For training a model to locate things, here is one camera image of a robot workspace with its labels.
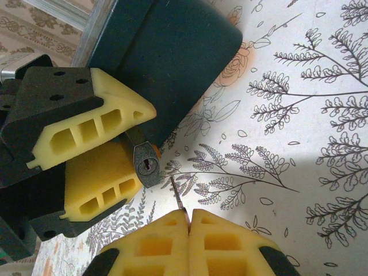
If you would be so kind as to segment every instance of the floral patterned floor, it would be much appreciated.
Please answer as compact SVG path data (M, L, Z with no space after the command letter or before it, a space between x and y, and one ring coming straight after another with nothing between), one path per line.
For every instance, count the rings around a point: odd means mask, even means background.
M104 245L175 209L170 176L190 213L269 237L302 275L366 275L368 2L211 3L244 41L161 149L161 183L43 243L33 275L81 275Z

